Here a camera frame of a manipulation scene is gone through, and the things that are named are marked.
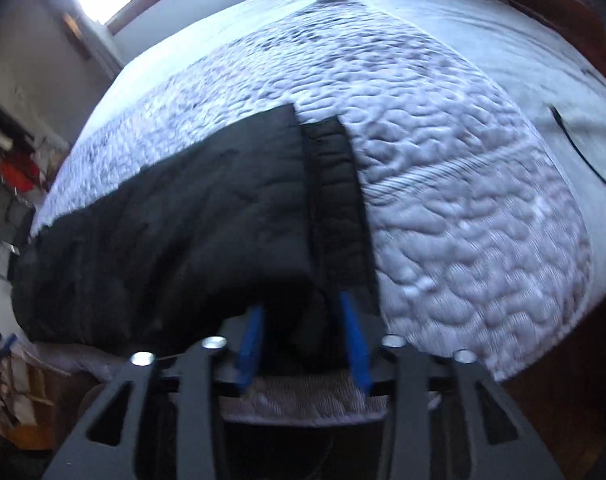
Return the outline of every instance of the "white bed sheet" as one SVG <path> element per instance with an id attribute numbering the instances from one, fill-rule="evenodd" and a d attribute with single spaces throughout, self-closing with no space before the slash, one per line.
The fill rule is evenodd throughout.
<path id="1" fill-rule="evenodd" d="M 129 63 L 88 120 L 77 146 L 169 76 L 214 48 L 315 0 L 248 0 L 194 23 Z M 606 80 L 556 32 L 492 0 L 359 0 L 422 28 L 493 78 L 547 141 L 574 187 L 593 248 L 589 304 L 606 295 L 606 186 L 560 131 L 606 139 Z"/>

